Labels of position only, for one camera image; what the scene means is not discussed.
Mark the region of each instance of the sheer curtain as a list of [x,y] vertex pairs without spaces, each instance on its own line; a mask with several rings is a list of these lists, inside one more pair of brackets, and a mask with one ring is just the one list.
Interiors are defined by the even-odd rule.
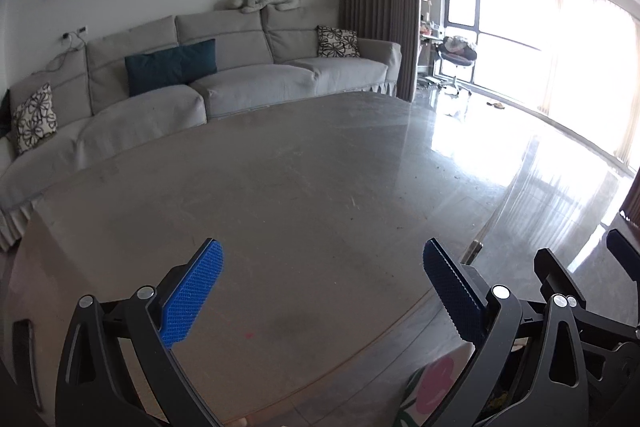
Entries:
[[640,23],[609,0],[553,1],[539,110],[638,170]]

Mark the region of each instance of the teal pillow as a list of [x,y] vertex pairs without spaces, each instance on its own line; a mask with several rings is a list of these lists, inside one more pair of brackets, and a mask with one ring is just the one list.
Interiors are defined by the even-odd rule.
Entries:
[[131,55],[124,63],[129,75],[129,96],[167,86],[191,84],[217,73],[216,39],[160,52]]

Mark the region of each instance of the black and white patterned pillow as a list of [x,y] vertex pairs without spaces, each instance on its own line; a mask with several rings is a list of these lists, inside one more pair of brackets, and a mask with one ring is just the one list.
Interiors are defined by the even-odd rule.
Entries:
[[359,57],[358,36],[350,30],[318,26],[318,57]]
[[13,123],[18,154],[33,149],[58,130],[49,84],[42,86],[15,108]]

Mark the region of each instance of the window frame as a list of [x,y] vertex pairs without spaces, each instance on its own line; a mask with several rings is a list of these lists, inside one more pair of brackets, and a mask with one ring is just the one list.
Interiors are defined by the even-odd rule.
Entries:
[[[444,0],[444,23],[442,25],[442,30],[444,31],[447,27],[452,27],[452,28],[458,28],[460,30],[468,30],[468,31],[473,31],[476,33],[476,35],[478,36],[476,39],[476,43],[478,43],[478,41],[480,40],[480,35],[484,34],[484,35],[489,35],[491,37],[495,37],[498,39],[502,39],[508,42],[512,42],[514,44],[520,44],[521,46],[526,46],[527,48],[530,48],[532,50],[536,50],[541,52],[542,50],[535,47],[535,46],[531,46],[530,44],[527,44],[525,42],[519,42],[519,41],[515,41],[513,39],[510,39],[508,37],[503,37],[501,35],[495,35],[493,33],[489,33],[489,32],[483,32],[480,31],[480,0],[476,0],[476,13],[474,15],[474,25],[473,26],[467,26],[465,24],[459,24],[459,23],[455,23],[455,22],[450,22],[449,21],[449,1],[450,0]],[[439,65],[438,65],[438,74],[437,76],[442,76],[442,77],[446,77],[446,78],[452,78],[452,76],[449,76],[447,74],[442,73],[442,60],[438,59]],[[475,84],[475,79],[476,79],[476,64],[474,63],[471,69],[471,84]]]

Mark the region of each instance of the gray sofa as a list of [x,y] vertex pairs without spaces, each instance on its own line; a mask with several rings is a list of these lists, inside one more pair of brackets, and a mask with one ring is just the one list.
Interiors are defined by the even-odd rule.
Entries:
[[[107,36],[66,56],[52,73],[10,87],[12,112],[40,86],[52,88],[58,131],[16,157],[0,139],[0,250],[25,232],[46,188],[150,140],[230,114],[350,90],[394,96],[400,46],[359,39],[361,58],[318,57],[318,25],[336,26],[333,9],[212,11],[166,17]],[[218,73],[190,86],[129,97],[124,58],[216,39]]]

